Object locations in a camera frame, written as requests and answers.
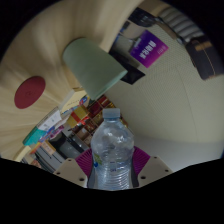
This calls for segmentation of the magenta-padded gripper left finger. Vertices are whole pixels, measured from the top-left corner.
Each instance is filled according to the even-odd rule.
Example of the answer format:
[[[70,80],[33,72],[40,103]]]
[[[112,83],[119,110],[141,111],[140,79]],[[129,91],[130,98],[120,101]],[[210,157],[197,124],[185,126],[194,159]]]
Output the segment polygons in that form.
[[[91,175],[92,166],[92,152],[88,149],[75,159],[67,158],[54,172],[54,175],[86,188]]]

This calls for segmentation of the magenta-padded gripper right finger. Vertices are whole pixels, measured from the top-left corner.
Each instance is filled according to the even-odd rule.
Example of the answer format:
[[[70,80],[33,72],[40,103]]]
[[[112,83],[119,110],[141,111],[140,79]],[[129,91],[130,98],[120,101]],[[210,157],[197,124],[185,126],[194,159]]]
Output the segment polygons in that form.
[[[132,158],[132,186],[140,188],[157,181],[173,171],[159,156],[150,156],[138,147],[134,147]]]

